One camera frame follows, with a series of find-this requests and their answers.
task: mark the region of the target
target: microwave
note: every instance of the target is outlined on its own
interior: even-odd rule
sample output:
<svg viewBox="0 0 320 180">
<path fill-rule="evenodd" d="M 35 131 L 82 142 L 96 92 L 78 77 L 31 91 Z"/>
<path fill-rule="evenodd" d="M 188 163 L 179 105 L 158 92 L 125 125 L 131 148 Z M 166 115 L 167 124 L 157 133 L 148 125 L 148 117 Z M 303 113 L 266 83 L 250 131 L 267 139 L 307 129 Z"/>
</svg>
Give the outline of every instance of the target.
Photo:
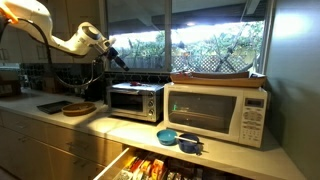
<svg viewBox="0 0 320 180">
<path fill-rule="evenodd" d="M 260 148 L 267 99 L 263 88 L 168 83 L 164 85 L 164 125 Z"/>
<path fill-rule="evenodd" d="M 111 115 L 156 122 L 163 118 L 163 84 L 119 83 L 107 87 Z"/>
</svg>

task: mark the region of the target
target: window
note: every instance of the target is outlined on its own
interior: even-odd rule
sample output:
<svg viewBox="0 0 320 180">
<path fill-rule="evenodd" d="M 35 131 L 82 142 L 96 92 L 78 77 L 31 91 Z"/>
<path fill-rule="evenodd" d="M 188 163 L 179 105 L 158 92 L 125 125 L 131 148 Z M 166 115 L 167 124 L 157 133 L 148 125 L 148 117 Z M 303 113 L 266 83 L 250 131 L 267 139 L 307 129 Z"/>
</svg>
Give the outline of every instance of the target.
<svg viewBox="0 0 320 180">
<path fill-rule="evenodd" d="M 267 0 L 107 0 L 107 32 L 131 71 L 263 71 Z M 110 70 L 120 70 L 113 61 Z"/>
</svg>

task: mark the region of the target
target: open drawer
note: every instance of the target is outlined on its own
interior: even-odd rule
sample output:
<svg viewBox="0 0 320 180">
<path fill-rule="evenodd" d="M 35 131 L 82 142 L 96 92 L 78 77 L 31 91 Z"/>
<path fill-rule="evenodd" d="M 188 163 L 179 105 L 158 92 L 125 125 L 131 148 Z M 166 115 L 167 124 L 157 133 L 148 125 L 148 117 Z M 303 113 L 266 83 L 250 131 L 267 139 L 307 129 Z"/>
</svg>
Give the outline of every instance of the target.
<svg viewBox="0 0 320 180">
<path fill-rule="evenodd" d="M 136 148 L 127 147 L 115 158 L 107 167 L 105 167 L 94 180 L 113 180 L 120 174 L 126 164 L 135 156 Z"/>
</svg>

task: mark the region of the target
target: microwave window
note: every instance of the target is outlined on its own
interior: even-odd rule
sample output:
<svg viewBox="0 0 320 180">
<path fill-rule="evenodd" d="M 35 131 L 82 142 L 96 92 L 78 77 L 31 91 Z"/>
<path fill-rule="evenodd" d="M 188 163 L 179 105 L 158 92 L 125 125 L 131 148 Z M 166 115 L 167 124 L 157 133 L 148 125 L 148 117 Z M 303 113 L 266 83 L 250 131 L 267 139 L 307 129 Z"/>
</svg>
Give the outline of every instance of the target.
<svg viewBox="0 0 320 180">
<path fill-rule="evenodd" d="M 236 97 L 170 92 L 169 121 L 200 129 L 229 133 Z"/>
<path fill-rule="evenodd" d="M 112 108 L 143 112 L 143 96 L 112 92 L 111 94 Z"/>
</svg>

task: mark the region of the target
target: wall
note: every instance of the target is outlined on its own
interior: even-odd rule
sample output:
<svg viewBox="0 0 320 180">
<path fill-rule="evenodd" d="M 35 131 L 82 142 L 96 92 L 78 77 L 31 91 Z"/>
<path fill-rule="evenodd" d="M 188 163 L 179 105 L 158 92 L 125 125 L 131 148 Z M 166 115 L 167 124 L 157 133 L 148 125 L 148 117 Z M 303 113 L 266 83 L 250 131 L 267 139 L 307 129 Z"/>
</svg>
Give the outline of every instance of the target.
<svg viewBox="0 0 320 180">
<path fill-rule="evenodd" d="M 278 0 L 268 58 L 268 126 L 307 179 L 320 179 L 320 1 Z"/>
</svg>

